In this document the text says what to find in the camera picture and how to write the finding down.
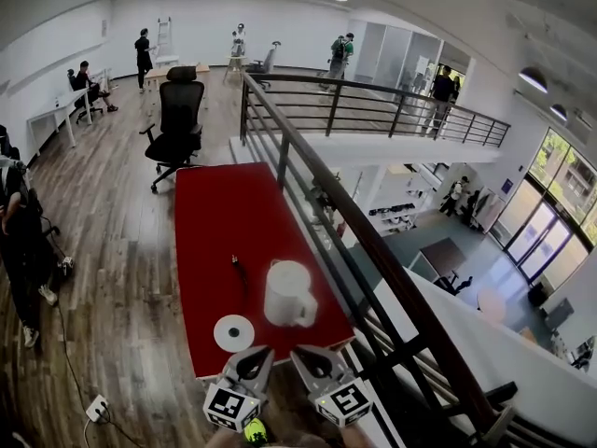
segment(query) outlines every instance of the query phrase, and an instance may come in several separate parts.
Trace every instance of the man in black shirt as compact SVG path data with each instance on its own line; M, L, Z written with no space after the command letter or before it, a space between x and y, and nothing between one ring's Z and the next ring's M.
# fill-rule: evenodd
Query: man in black shirt
M31 204L21 170L15 165L0 167L0 254L10 280L10 291L25 334L25 347L35 345L39 331L27 279L48 304L58 297L48 287L49 277L57 261L51 245L41 229L39 214Z
M110 103L108 100L108 96L110 95L107 91L101 91L100 84L94 83L90 80L89 75L87 74L87 70L89 70L90 64L87 61L81 62L80 68L78 73L76 74L75 80L73 81L73 90L83 90L84 88L89 87L88 91L88 98L90 103L93 103L97 100L100 96L104 100L105 105L108 108L108 113L112 113L113 111L118 111L118 108L115 107Z
M439 126L446 117L446 111L448 111L448 105L445 104L449 102L452 94L455 92L454 82L450 79L451 68L449 66L444 66L444 69L441 73L441 75L437 75L433 84L432 96L434 99L436 99L436 101L429 103L429 116L425 120L423 126L425 133L422 133L422 136L427 135L426 130L431 119L433 119L434 131L432 131L430 134L434 136L437 134Z
M155 47L149 46L147 35L149 35L149 32L146 28L144 28L141 30L141 37L134 42L134 47L137 50L137 69L139 70L137 77L139 79L140 93L145 91L143 88L143 83L145 81L146 73L153 68L149 52L155 49Z

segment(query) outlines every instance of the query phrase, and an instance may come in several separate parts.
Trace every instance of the mug handle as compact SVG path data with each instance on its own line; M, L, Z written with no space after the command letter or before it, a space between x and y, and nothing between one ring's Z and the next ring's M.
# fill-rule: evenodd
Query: mug handle
M319 304L317 303L316 298L308 290L298 294L297 299L300 301L301 307L298 317L295 319L295 324L302 327L310 327L315 323L317 306Z

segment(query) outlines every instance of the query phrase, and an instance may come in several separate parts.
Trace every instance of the chair headrest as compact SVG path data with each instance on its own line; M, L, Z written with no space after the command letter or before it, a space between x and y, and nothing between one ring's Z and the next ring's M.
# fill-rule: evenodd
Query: chair headrest
M175 66L168 70L166 75L168 81L185 82L197 79L197 68L195 66Z

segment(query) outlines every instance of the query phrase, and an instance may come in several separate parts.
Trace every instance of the red table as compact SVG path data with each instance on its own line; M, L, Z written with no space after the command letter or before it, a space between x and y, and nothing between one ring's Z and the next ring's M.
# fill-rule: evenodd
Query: red table
M299 343L331 346L354 337L267 164L178 171L174 217L180 297L197 377L219 374L232 355L214 340L214 325L224 315L249 319L254 345L269 345L276 360L288 358ZM232 255L246 271L246 299ZM264 316L266 274L274 259L309 269L319 304L311 327L280 328Z

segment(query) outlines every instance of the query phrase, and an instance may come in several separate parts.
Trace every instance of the power strip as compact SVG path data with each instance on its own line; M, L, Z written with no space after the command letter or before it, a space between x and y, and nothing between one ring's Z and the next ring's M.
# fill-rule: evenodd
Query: power strip
M105 417L108 408L108 400L98 395L95 397L93 403L89 406L85 413L87 414L88 418L93 422L97 423L100 417Z

